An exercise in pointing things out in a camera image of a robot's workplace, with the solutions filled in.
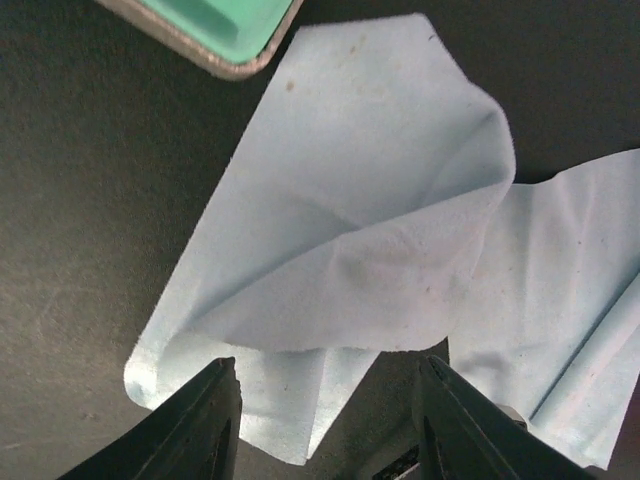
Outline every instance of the green container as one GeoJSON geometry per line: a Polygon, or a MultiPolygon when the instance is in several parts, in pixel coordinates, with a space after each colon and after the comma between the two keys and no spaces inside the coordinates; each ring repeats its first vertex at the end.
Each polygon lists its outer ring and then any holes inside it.
{"type": "Polygon", "coordinates": [[[273,56],[303,0],[98,0],[215,75],[239,79],[273,56]]]}

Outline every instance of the scratch mark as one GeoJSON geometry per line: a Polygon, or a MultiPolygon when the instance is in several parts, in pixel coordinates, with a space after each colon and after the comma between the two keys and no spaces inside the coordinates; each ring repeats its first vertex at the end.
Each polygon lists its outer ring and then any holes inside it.
{"type": "Polygon", "coordinates": [[[42,333],[42,320],[47,315],[47,313],[49,313],[49,311],[51,310],[51,307],[53,307],[53,304],[59,294],[60,294],[59,288],[53,289],[53,291],[49,296],[49,300],[47,300],[47,303],[44,305],[42,310],[40,310],[40,313],[38,313],[38,315],[36,315],[36,317],[33,319],[33,323],[36,329],[36,335],[40,340],[44,340],[44,334],[42,333]]]}
{"type": "Polygon", "coordinates": [[[16,450],[22,447],[30,447],[34,445],[47,445],[49,443],[58,443],[58,442],[70,442],[73,444],[77,444],[79,442],[86,442],[91,440],[102,440],[106,438],[113,438],[113,435],[100,434],[100,435],[87,435],[87,436],[69,436],[69,437],[49,437],[49,438],[38,438],[34,440],[26,440],[24,442],[17,443],[9,443],[7,445],[0,446],[0,452],[5,452],[8,450],[16,450]]]}

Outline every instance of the green object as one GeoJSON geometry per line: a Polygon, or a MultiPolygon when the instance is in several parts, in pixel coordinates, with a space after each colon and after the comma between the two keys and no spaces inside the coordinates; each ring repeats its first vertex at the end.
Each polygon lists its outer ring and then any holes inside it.
{"type": "Polygon", "coordinates": [[[230,63],[258,56],[292,0],[141,0],[169,23],[230,63]]]}

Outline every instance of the metal part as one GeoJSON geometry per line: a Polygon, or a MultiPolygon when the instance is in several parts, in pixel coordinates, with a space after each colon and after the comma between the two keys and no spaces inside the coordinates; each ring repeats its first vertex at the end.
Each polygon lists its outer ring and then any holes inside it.
{"type": "Polygon", "coordinates": [[[214,360],[137,426],[59,480],[232,479],[242,410],[234,363],[214,360]]]}
{"type": "Polygon", "coordinates": [[[420,360],[413,421],[423,479],[592,479],[514,423],[442,360],[420,360]]]}
{"type": "Polygon", "coordinates": [[[211,74],[226,80],[242,80],[259,72],[269,63],[304,0],[291,2],[264,50],[257,57],[243,64],[230,63],[208,50],[138,0],[97,1],[211,74]]]}

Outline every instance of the black table surface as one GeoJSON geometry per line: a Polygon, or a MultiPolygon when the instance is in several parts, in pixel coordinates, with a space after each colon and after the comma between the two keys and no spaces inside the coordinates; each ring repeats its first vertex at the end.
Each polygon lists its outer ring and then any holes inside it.
{"type": "MultiPolygon", "coordinates": [[[[519,181],[640,143],[636,0],[306,0],[293,30],[416,11],[503,106],[519,181]]],[[[0,3],[0,478],[145,415],[124,362],[290,39],[228,83],[91,1],[0,3]]],[[[306,467],[242,444],[237,478],[348,472],[407,420],[414,361],[383,355],[306,467]]]]}

